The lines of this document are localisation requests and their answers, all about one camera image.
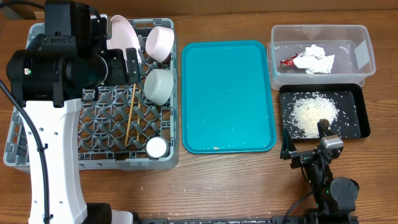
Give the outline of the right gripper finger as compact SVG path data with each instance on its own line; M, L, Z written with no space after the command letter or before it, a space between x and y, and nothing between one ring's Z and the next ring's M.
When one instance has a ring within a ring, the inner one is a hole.
M280 151L280 159L291 159L291 154L297 152L292 138L286 128L282 130L282 147Z
M323 125L321 123L319 123L319 122L317 123L317 128L318 128L318 135L319 135L320 139L324 138L324 137L327 137L327 136L334 135L334 133L332 133L329 130L329 128L327 129L327 128L323 127Z

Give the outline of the brown food scrap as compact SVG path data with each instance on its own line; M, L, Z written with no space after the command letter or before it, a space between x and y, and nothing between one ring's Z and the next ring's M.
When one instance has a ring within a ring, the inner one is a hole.
M327 119L321 119L321 120L319 120L319 123L321 123L323 125L323 127L327 128L327 129L330 127L330 123Z

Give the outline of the wooden chopstick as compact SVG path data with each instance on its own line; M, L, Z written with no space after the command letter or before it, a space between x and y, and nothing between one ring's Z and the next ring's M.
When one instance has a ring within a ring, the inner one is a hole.
M132 94L131 94L131 102L130 102L130 107L129 107L129 115L128 115L127 128L126 128L126 136L125 136L125 141L124 141L124 145L126 147L129 142L129 132L130 132L130 125L131 125L132 111L133 111L133 107L134 107L135 92L136 92L136 83L133 84Z
M141 86L140 86L140 85L139 85L138 95L139 95L139 96L141 95ZM139 101L139 97L138 97L138 96L137 96L137 108L138 108L138 111L141 112L141 102ZM136 113L136 114L137 114L137 125L138 125L139 127L141 127L141 125L140 125L141 119L140 119L140 117L139 117L139 113ZM138 132L138 129L136 129L136 130L137 130L137 131L136 131L136 140L139 142L140 133Z

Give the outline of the rice pile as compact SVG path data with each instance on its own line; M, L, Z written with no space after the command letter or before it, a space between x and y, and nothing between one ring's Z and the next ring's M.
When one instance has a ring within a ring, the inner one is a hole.
M307 91L280 94L282 127L294 140L319 138L317 123L342 139L361 137L353 94L348 91Z

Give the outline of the large white plate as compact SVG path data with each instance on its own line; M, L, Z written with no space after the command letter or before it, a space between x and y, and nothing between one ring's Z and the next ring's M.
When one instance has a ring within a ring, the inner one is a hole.
M111 38L106 41L108 49L121 49L126 56L126 49L135 48L137 51L137 60L142 63L141 56L139 55L139 50L141 45L139 43L138 36L130 24L130 22L123 16L115 15L111 18L112 23L112 34Z

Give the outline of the grey bowl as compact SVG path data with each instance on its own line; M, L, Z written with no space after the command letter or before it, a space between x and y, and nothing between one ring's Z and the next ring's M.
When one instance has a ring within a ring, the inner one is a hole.
M153 69L144 83L146 98L159 105L164 105L170 98L174 87L174 77L170 70Z

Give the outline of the white napkin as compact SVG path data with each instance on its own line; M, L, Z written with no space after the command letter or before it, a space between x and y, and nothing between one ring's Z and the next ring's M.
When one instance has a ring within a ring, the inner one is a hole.
M331 73L334 61L335 55L325 55L322 47L313 44L299 53L299 56L294 59L294 65L299 69L305 69L307 74L328 74Z

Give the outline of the white cup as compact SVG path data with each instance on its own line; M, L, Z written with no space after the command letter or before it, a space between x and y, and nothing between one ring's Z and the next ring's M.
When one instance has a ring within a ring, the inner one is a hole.
M164 157L169 151L169 143L162 137L153 137L146 144L147 155L153 159Z

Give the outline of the red wrapper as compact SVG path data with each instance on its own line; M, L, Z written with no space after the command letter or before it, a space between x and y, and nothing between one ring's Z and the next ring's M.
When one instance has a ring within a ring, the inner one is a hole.
M297 58L298 56L299 56L299 54L295 54L295 55L291 56L291 58L281 60L280 65L281 66L294 66L294 59Z

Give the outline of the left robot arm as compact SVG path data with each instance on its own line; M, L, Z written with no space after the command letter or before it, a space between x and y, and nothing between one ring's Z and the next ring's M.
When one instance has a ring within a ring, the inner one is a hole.
M134 223L132 212L86 203L78 165L83 92L140 80L137 50L109 49L108 22L87 4L47 1L45 30L16 51L3 92L27 138L32 201L29 223Z

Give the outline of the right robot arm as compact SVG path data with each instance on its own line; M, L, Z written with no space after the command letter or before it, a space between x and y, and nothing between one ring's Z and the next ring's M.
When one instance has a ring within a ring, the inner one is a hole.
M291 160L292 169L299 168L311 190L298 199L285 213L282 223L358 223L351 213L356 210L359 184L346 177L334 178L330 170L332 160L339 158L344 144L339 135L328 129L328 121L317 123L319 144L312 150L299 152L286 128L282 132L280 158ZM316 208L309 208L302 217L293 217L291 211L313 196Z

